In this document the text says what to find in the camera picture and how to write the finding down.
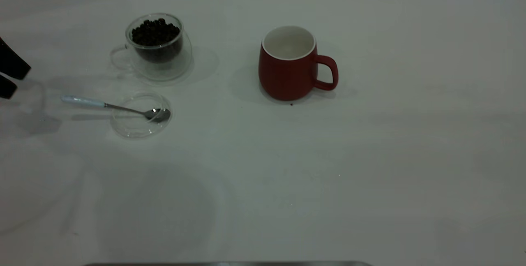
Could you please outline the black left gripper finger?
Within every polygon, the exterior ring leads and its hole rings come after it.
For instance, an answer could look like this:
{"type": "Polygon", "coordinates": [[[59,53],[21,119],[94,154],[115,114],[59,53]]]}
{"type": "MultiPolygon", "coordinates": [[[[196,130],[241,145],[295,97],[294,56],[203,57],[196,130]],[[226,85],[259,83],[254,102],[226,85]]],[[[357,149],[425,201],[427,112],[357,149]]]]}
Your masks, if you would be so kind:
{"type": "Polygon", "coordinates": [[[11,99],[18,87],[5,76],[0,75],[0,97],[1,99],[11,99]]]}
{"type": "Polygon", "coordinates": [[[20,56],[0,38],[0,71],[14,79],[24,79],[31,70],[20,56]]]}

